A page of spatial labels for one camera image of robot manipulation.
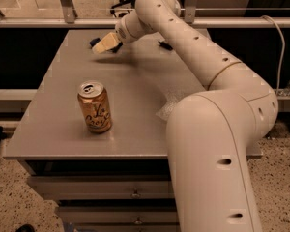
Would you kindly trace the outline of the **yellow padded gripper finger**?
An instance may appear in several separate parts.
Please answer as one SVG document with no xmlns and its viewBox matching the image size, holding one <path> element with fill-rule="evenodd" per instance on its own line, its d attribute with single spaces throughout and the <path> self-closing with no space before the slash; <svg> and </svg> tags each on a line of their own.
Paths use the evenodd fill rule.
<svg viewBox="0 0 290 232">
<path fill-rule="evenodd" d="M 107 50 L 116 47 L 121 41 L 117 37 L 116 33 L 110 32 L 104 36 L 100 42 L 98 42 L 92 49 L 94 53 L 103 53 Z"/>
</svg>

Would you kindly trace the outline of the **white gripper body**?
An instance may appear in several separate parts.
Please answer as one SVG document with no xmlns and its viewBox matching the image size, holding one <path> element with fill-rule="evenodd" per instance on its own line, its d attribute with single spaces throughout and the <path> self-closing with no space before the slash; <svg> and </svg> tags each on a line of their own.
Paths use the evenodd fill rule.
<svg viewBox="0 0 290 232">
<path fill-rule="evenodd" d="M 152 34 L 153 29 L 139 19 L 136 11 L 132 11 L 116 23 L 115 32 L 123 44 L 131 44 L 147 34 Z"/>
</svg>

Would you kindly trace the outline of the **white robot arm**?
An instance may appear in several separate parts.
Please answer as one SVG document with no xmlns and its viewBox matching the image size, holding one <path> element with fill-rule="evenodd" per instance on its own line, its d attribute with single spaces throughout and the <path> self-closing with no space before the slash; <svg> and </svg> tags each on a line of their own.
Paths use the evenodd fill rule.
<svg viewBox="0 0 290 232">
<path fill-rule="evenodd" d="M 203 91 L 183 98 L 167 120 L 168 163 L 182 232 L 262 232 L 247 149 L 273 127 L 274 90 L 242 61 L 178 17 L 176 0 L 136 0 L 93 50 L 160 33 Z"/>
</svg>

